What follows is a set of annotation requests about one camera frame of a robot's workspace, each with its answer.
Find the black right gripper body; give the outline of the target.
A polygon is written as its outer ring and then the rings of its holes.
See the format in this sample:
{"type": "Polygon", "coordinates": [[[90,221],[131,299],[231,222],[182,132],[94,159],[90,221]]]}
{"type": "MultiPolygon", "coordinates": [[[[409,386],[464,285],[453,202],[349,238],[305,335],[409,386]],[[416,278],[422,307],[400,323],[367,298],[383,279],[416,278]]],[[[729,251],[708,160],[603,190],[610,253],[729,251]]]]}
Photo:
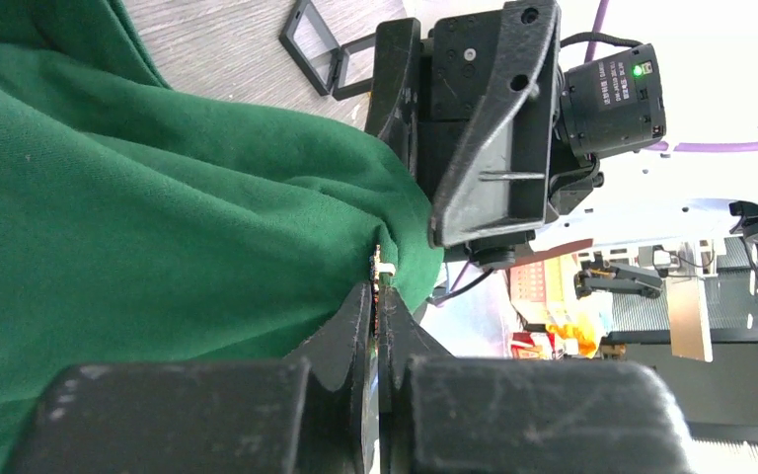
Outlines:
{"type": "Polygon", "coordinates": [[[561,10],[510,1],[435,23],[422,89],[417,180],[433,246],[482,269],[513,267],[556,212],[549,198],[561,10]]]}

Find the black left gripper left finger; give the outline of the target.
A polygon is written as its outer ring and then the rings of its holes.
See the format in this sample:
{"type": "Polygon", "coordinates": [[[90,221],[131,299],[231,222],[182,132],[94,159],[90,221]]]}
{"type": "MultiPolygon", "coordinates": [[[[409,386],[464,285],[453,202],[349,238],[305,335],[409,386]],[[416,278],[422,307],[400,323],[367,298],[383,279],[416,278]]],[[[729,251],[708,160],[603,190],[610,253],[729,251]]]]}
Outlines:
{"type": "Polygon", "coordinates": [[[281,359],[94,363],[39,397],[8,473],[365,473],[368,282],[281,359]]]}

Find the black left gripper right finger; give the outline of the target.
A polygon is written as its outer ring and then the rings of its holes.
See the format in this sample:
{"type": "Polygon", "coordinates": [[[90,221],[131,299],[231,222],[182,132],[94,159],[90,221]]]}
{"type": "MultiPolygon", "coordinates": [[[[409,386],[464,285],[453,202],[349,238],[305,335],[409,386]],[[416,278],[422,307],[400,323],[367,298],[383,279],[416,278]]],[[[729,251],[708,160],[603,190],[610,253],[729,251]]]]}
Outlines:
{"type": "Polygon", "coordinates": [[[385,473],[692,473],[666,384],[631,362],[456,357],[377,295],[385,473]]]}

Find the black display box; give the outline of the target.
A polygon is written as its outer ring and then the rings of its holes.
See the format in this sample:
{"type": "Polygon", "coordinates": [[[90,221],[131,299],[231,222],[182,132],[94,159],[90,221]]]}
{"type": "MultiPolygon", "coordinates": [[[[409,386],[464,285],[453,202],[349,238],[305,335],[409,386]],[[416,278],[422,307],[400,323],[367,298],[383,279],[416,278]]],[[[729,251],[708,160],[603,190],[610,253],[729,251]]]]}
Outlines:
{"type": "Polygon", "coordinates": [[[357,78],[353,58],[373,53],[376,34],[340,43],[312,1],[296,1],[278,39],[291,59],[321,97],[344,101],[367,94],[373,85],[372,69],[357,78]]]}

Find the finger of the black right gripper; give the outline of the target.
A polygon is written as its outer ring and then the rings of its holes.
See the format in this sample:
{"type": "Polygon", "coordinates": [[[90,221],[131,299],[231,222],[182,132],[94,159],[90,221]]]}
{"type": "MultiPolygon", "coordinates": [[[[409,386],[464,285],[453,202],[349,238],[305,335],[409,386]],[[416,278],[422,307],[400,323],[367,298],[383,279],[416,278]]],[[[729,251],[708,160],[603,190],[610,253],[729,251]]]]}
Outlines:
{"type": "Polygon", "coordinates": [[[380,24],[376,31],[370,104],[364,131],[417,171],[420,22],[405,18],[380,24]]]}

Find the green garment cloth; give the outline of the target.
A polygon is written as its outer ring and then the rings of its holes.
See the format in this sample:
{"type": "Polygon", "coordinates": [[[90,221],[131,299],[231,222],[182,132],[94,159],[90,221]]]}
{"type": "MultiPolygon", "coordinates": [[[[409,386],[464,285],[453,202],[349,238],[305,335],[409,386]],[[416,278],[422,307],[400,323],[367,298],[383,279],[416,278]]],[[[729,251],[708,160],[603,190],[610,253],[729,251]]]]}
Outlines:
{"type": "Polygon", "coordinates": [[[429,214],[357,128],[170,88],[118,1],[0,1],[0,469],[66,366],[285,356],[375,250],[420,305],[429,214]]]}

